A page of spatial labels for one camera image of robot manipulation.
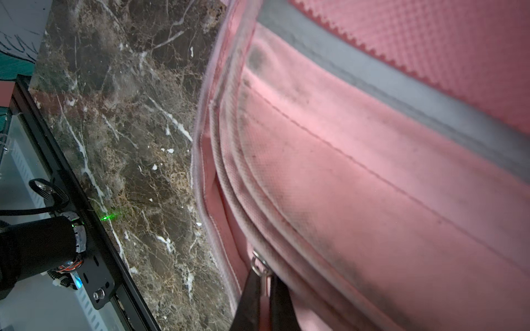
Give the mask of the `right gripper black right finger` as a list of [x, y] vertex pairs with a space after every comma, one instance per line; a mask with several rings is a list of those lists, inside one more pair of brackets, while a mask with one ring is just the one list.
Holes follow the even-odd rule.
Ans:
[[290, 291], [277, 275], [270, 285], [270, 324], [272, 331], [300, 331]]

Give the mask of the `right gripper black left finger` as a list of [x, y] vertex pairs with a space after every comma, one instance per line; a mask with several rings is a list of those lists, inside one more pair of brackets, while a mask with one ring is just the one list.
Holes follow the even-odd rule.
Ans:
[[261, 277], [248, 274], [230, 331], [258, 331], [260, 325]]

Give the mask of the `pink student backpack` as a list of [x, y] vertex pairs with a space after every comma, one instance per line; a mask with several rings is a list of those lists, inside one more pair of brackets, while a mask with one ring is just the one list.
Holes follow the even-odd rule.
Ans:
[[228, 1], [197, 207], [234, 316], [300, 330], [529, 329], [529, 2]]

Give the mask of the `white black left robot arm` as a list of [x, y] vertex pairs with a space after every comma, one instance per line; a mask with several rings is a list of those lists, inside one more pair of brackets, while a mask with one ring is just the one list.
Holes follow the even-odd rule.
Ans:
[[49, 271], [64, 275], [84, 263], [86, 227], [65, 216], [9, 224], [1, 222], [1, 299], [17, 282]]

